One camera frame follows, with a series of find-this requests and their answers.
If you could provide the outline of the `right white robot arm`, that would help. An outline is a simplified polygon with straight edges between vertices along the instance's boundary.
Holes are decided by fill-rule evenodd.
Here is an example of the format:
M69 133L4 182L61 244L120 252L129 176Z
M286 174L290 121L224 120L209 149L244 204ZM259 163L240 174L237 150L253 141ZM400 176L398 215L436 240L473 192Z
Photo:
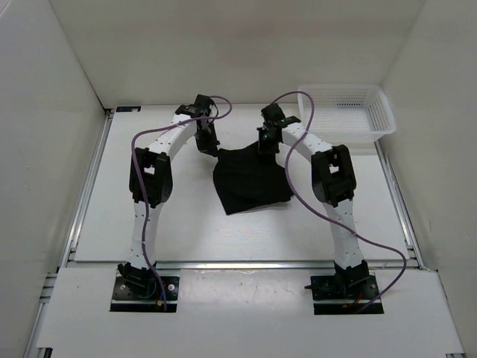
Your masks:
M322 203L334 244L335 291L351 298L361 290L369 277L369 269L359 247L353 220L353 197L356 176L349 149L330 145L306 132L295 116L276 122L265 120L258 127L260 154L276 154L279 144L297 151L311 166L312 191Z

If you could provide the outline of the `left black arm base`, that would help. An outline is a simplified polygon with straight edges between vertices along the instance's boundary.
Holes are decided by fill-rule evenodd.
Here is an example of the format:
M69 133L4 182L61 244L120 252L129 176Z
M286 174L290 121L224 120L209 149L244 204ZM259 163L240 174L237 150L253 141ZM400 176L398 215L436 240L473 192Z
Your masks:
M180 291L179 276L159 281L149 268L119 264L110 302L115 313L175 313Z

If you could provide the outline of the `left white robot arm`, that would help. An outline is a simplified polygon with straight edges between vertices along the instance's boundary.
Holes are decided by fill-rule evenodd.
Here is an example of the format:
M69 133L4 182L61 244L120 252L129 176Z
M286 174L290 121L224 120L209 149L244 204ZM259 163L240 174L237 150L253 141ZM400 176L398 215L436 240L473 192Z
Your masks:
M170 125L141 131L131 141L129 190L135 219L129 256L118 269L139 298L164 289L156 271L155 243L159 215L173 189L172 160L191 138L200 153L216 157L220 142L214 121L220 118L214 98L205 97L181 104Z

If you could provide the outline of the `black shorts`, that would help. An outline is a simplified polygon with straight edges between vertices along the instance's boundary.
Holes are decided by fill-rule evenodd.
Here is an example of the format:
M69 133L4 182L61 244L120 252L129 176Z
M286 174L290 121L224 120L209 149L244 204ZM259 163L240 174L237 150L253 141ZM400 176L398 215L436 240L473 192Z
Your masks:
M284 203L293 192L274 155L260 154L253 142L240 149L219 149L213 183L227 215Z

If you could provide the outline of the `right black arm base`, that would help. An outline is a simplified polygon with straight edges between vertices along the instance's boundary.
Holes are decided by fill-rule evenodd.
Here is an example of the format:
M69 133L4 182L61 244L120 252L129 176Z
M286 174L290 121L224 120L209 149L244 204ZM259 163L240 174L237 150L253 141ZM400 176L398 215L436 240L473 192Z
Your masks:
M337 274L318 274L309 278L304 289L312 294L314 315L383 315L376 275L346 287Z

